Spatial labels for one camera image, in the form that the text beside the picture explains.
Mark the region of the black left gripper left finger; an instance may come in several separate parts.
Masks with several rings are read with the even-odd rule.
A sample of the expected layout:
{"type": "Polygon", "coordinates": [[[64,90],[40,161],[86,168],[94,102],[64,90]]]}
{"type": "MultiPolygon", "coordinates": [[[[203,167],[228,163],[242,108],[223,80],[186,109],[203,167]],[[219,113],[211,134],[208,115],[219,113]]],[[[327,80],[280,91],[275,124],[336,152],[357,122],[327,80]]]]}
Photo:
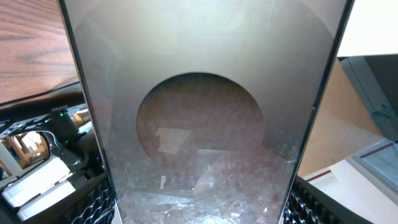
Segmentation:
{"type": "Polygon", "coordinates": [[[111,224],[115,196],[105,173],[24,223],[111,224]]]}

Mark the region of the Galaxy S25 Ultra smartphone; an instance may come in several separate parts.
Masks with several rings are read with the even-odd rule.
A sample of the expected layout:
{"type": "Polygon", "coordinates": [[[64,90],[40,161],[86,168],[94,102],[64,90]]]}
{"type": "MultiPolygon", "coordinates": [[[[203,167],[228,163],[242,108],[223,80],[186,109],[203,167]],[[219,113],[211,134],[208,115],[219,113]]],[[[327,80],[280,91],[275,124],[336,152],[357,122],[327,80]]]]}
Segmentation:
{"type": "Polygon", "coordinates": [[[278,223],[352,1],[63,0],[123,223],[278,223]]]}

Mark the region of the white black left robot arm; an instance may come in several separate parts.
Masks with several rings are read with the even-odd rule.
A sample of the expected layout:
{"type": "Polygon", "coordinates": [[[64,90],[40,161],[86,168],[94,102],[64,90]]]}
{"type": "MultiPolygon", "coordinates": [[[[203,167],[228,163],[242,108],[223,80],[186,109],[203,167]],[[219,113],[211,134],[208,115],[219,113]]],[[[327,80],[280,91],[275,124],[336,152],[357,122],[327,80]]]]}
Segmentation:
{"type": "Polygon", "coordinates": [[[37,110],[1,121],[3,223],[112,224],[116,196],[94,136],[79,133],[69,110],[37,110]]]}

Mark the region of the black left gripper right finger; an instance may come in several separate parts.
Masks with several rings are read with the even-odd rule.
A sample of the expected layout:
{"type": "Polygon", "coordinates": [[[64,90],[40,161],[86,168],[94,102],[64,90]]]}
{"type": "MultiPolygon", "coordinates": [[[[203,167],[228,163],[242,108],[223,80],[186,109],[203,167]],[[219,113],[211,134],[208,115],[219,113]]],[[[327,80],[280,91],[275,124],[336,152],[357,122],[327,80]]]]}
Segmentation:
{"type": "Polygon", "coordinates": [[[282,224],[371,224],[297,176],[281,215],[282,224]]]}

